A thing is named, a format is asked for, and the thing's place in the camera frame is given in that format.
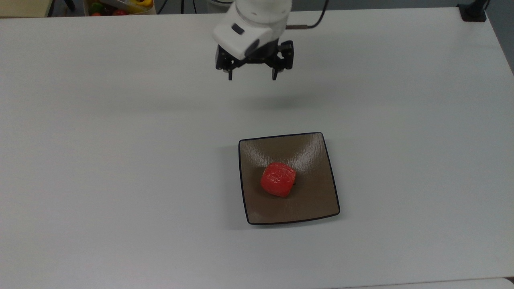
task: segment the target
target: black cable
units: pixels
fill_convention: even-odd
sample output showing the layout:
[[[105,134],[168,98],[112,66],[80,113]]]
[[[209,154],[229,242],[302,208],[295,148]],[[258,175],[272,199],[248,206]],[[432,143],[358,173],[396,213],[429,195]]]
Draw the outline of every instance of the black cable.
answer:
[[[164,4],[162,4],[161,9],[159,9],[159,12],[157,12],[157,14],[161,13],[162,9],[164,8],[164,6],[166,5],[167,2],[168,2],[168,0],[164,0]]]
[[[314,25],[287,25],[286,29],[312,29],[312,28],[318,26],[321,23],[321,20],[323,20],[323,16],[325,16],[326,7],[328,6],[328,1],[329,0],[325,0],[325,5],[323,6],[323,10],[321,11],[320,18],[318,19],[318,21],[316,23],[314,23]]]

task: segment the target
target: square plate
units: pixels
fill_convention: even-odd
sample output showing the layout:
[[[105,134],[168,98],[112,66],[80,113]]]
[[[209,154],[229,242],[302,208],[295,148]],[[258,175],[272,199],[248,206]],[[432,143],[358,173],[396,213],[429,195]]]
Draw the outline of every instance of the square plate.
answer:
[[[290,194],[278,197],[261,187],[264,169],[278,161],[296,170]],[[271,225],[317,220],[339,214],[339,200],[322,133],[239,141],[239,172],[246,220]]]

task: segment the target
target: tomato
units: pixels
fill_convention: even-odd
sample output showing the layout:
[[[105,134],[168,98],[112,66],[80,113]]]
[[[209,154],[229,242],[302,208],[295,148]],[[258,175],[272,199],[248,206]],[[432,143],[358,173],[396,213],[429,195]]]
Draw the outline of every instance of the tomato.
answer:
[[[262,188],[275,196],[287,197],[295,183],[296,171],[281,162],[272,162],[261,177]]]
[[[121,10],[121,9],[118,9],[118,10],[115,10],[113,12],[113,16],[120,16],[120,15],[128,15],[129,13],[125,10]]]

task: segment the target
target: red tomato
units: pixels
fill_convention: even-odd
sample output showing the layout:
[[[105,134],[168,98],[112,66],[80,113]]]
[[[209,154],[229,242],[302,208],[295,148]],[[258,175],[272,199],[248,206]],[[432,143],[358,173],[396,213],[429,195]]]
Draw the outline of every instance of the red tomato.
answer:
[[[296,171],[281,162],[272,162],[261,177],[262,188],[275,196],[287,197],[295,183]]]
[[[125,10],[121,10],[121,9],[118,9],[118,10],[114,10],[113,12],[113,16],[120,16],[120,15],[128,15],[129,13]]]

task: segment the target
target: floor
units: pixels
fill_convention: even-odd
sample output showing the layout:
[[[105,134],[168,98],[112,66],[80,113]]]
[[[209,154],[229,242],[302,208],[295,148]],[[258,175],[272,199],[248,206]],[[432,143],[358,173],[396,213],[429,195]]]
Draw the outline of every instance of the floor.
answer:
[[[154,0],[157,10],[166,0]],[[185,13],[194,13],[193,1],[198,13],[213,12],[207,0],[185,0]],[[52,16],[83,16],[82,0],[74,0],[75,11],[70,11],[64,0],[56,0]],[[332,0],[329,10],[351,9],[386,9],[386,8],[422,8],[422,7],[455,7],[458,3],[470,3],[471,0]],[[293,0],[293,11],[321,10],[324,0]],[[168,0],[161,14],[179,14],[180,0]],[[505,57],[514,74],[514,0],[491,0],[487,8],[489,20],[503,48]]]

